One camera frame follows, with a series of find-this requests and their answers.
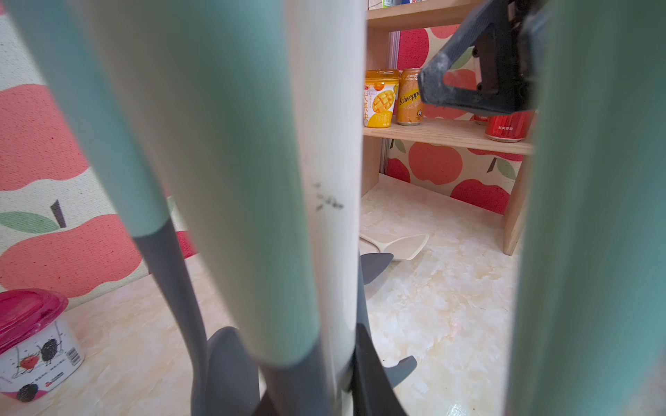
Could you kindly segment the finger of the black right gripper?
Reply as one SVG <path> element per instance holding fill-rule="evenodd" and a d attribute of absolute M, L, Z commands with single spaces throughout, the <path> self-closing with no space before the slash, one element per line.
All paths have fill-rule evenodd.
<path fill-rule="evenodd" d="M 423 103 L 481 116 L 520 110 L 518 57 L 508 1 L 485 1 L 418 76 Z"/>

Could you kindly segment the white utensil rack stand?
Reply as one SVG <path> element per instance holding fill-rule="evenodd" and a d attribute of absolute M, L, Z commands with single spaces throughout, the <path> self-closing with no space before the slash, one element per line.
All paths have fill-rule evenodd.
<path fill-rule="evenodd" d="M 284 12 L 328 396 L 333 414 L 351 415 L 367 5 L 287 1 Z"/>

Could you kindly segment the beige spatula mint handle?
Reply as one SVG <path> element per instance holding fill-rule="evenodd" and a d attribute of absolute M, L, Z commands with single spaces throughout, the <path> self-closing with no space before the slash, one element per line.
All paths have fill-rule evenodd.
<path fill-rule="evenodd" d="M 381 242 L 363 233 L 360 233 L 359 237 L 366 243 L 375 246 L 380 253 L 392 254 L 395 261 L 413 260 L 429 240 L 428 234 L 399 237 L 390 242 Z"/>

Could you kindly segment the grey slotted utensil mint handle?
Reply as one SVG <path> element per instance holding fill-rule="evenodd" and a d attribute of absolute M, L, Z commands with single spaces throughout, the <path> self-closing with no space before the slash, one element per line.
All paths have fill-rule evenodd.
<path fill-rule="evenodd" d="M 617 415 L 665 350 L 665 4 L 548 8 L 504 412 Z"/>

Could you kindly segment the red cola can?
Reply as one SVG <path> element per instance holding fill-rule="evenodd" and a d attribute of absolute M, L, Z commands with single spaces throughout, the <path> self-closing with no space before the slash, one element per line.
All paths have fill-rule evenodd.
<path fill-rule="evenodd" d="M 525 111 L 490 117 L 485 135 L 490 140 L 499 142 L 519 142 L 525 140 L 529 134 L 534 116 L 534 111 Z"/>

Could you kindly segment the wooden shelf unit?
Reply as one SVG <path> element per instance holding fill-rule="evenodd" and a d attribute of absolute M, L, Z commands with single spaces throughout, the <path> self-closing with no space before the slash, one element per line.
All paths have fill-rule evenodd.
<path fill-rule="evenodd" d="M 480 1 L 438 0 L 369 10 L 366 68 L 380 69 L 390 63 L 390 35 L 393 32 L 460 24 L 480 5 Z M 369 192 L 379 182 L 383 138 L 518 154 L 525 157 L 525 162 L 533 154 L 530 140 L 515 144 L 492 141 L 484 135 L 483 127 L 473 121 L 426 119 L 415 127 L 394 125 L 390 128 L 364 128 L 362 194 Z M 506 208 L 501 248 L 508 256 L 515 252 L 525 227 L 528 177 L 527 168 L 518 171 L 517 182 Z"/>

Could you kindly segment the orange schweppes can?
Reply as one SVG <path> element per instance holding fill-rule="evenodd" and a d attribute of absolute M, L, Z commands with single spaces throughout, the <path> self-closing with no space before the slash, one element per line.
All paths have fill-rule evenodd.
<path fill-rule="evenodd" d="M 396 121 L 402 126 L 419 125 L 423 118 L 423 103 L 418 83 L 421 69 L 404 69 L 399 81 Z"/>

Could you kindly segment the yellow mango cup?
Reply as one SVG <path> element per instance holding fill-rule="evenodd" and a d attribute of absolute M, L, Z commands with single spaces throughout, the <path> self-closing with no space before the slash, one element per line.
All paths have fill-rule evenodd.
<path fill-rule="evenodd" d="M 398 70 L 367 70 L 364 83 L 364 126 L 389 128 L 398 94 Z"/>

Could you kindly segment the pink lid yogurt cup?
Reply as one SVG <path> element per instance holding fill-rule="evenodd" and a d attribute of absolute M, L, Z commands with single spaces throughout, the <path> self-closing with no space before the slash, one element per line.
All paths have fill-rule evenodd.
<path fill-rule="evenodd" d="M 22 403 L 72 376 L 85 354 L 63 312 L 69 299 L 45 289 L 1 294 L 1 393 Z"/>

